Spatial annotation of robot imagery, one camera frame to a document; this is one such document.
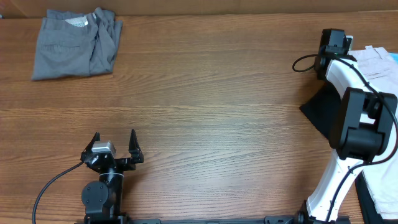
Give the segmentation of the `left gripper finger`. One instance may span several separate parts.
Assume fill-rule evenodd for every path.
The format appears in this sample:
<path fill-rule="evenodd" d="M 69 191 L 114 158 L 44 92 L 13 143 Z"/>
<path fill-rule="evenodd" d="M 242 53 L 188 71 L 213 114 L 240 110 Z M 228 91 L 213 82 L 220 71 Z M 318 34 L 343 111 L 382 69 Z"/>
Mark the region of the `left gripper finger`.
<path fill-rule="evenodd" d="M 95 143 L 96 141 L 99 141 L 99 140 L 100 140 L 100 133 L 99 133 L 99 132 L 95 132 L 95 134 L 94 134 L 92 140 L 91 140 L 91 141 L 89 142 L 89 144 L 85 147 L 84 152 L 91 152 L 94 143 Z"/>
<path fill-rule="evenodd" d="M 132 157 L 141 157 L 142 156 L 142 151 L 139 146 L 139 143 L 137 140 L 137 135 L 136 135 L 136 132 L 134 129 L 131 129 L 128 151 Z"/>

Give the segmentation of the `beige shorts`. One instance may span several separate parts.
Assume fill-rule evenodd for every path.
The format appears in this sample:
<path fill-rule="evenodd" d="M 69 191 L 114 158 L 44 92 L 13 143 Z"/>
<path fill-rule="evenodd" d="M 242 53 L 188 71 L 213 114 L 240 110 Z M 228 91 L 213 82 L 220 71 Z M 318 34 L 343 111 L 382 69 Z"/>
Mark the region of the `beige shorts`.
<path fill-rule="evenodd" d="M 349 52 L 358 61 L 359 70 L 380 92 L 397 94 L 397 63 L 383 47 L 366 46 Z M 397 219 L 397 154 L 389 161 L 366 167 L 362 173 L 383 219 Z"/>

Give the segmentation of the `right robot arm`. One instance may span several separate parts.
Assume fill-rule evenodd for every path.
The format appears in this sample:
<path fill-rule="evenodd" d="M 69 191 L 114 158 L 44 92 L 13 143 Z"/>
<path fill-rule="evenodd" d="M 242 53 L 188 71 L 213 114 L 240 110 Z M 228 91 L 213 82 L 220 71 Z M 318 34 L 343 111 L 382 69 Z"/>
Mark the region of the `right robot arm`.
<path fill-rule="evenodd" d="M 362 171 L 392 159 L 388 149 L 397 132 L 397 97 L 373 87 L 349 54 L 353 36 L 324 29 L 311 69 L 324 86 L 301 112 L 329 141 L 330 161 L 315 191 L 304 201 L 293 223 L 349 223 L 338 211 Z"/>

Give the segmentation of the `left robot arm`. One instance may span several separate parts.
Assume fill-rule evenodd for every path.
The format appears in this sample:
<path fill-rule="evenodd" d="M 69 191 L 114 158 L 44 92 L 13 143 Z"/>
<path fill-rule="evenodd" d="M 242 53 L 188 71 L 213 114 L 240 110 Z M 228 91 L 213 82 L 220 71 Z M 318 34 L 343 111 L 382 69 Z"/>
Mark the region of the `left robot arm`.
<path fill-rule="evenodd" d="M 116 157 L 111 141 L 101 141 L 95 133 L 81 154 L 87 168 L 99 173 L 99 179 L 87 184 L 81 193 L 85 206 L 85 223 L 129 223 L 130 217 L 121 211 L 124 173 L 144 162 L 135 130 L 129 139 L 129 157 Z"/>

